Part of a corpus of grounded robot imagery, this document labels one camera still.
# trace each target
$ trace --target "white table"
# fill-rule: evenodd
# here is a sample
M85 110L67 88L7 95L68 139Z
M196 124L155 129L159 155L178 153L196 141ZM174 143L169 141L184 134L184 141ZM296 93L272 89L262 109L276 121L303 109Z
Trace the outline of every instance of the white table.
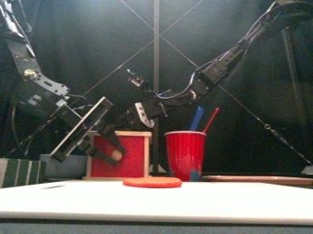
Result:
M313 227L312 199L309 188L264 183L200 182L184 183L179 188L137 188L121 181L64 181L2 189L0 219L6 227L11 220L16 225L90 221L130 227L295 227L301 233Z

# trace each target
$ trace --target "black backdrop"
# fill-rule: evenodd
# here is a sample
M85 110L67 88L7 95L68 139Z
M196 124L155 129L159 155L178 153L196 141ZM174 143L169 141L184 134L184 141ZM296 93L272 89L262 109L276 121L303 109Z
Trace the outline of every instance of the black backdrop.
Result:
M196 66L226 52L266 11L269 0L159 1L159 91L181 91ZM34 31L30 34L43 73L64 83L89 103L106 96L114 103L107 121L143 100L127 81L131 69L154 83L153 0L23 1ZM234 76L221 85L285 136L307 157L312 156L312 22L292 30L299 80L292 81L281 34L258 41ZM19 81L2 75L2 155L15 147L10 126L10 95ZM222 92L213 90L201 103L208 120L221 113L206 138L204 168L212 173L300 173L307 163L270 135L253 116ZM185 130L194 107L159 119L159 163L167 168L163 133ZM19 138L32 133L43 119L16 113ZM32 159L59 142L64 126L55 122L34 140ZM10 155L22 157L19 152Z

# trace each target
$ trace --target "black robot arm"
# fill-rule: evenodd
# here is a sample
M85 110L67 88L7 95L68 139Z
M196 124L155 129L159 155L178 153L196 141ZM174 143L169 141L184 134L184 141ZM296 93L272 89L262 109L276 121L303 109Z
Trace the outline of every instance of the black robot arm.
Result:
M134 128L153 127L153 119L166 115L178 106L197 103L226 78L248 53L252 43L272 37L287 27L296 27L300 22L313 17L313 4L308 1L277 0L254 23L248 34L236 46L218 58L209 61L192 75L190 84L181 93L169 91L157 94L130 70L130 81L150 96L127 111L127 121Z
M7 45L12 58L10 61L4 59L2 67L10 69L2 68L2 72L4 76L14 73L19 77L19 88L14 95L18 106L35 116L60 119L71 127L70 133L51 152L51 156L59 161L63 161L78 147L90 156L117 164L118 160L102 154L86 138L90 130L97 130L125 155L114 126L105 122L105 115L113 103L102 98L83 116L67 105L70 89L43 75L36 62L36 54L15 17L12 6L22 8L20 0L0 0L0 46Z

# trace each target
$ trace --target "wooden box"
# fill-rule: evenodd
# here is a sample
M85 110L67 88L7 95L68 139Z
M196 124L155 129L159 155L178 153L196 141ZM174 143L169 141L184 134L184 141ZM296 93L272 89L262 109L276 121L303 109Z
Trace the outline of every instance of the wooden box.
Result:
M87 175L85 179L123 179L126 177L150 176L150 132L115 132L126 150L126 155L117 165L89 156ZM89 134L93 145L110 155L115 147L97 132Z

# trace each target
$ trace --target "red cup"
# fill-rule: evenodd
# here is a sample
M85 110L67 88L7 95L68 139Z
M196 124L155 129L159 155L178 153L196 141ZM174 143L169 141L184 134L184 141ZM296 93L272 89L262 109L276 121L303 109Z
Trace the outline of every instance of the red cup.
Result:
M206 134L175 131L165 134L171 176L182 181L200 181Z

